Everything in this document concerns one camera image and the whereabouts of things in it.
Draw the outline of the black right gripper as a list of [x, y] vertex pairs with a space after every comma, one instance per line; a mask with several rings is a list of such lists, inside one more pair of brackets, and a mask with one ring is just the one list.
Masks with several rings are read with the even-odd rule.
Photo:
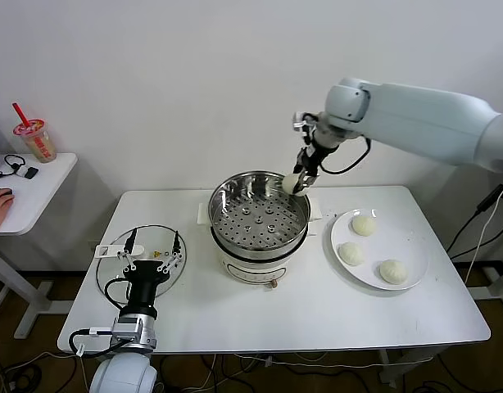
[[323, 147], [316, 141], [304, 146], [297, 155], [297, 163], [293, 167], [293, 173], [297, 174], [297, 181], [294, 185], [294, 195], [304, 196], [309, 192], [310, 187], [317, 179], [319, 166], [322, 161], [334, 153], [338, 148]]

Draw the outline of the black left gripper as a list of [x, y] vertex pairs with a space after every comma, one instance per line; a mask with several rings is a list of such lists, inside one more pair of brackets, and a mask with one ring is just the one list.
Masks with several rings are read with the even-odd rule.
[[131, 284], [127, 305], [123, 315], [143, 314], [157, 319], [154, 307], [157, 287], [168, 281], [172, 269], [176, 269], [184, 259], [182, 237], [174, 233], [171, 253], [163, 262], [157, 260], [136, 260], [133, 262], [132, 251], [135, 245], [137, 229], [134, 228], [125, 241], [123, 249], [117, 252], [117, 259], [123, 264], [122, 272]]

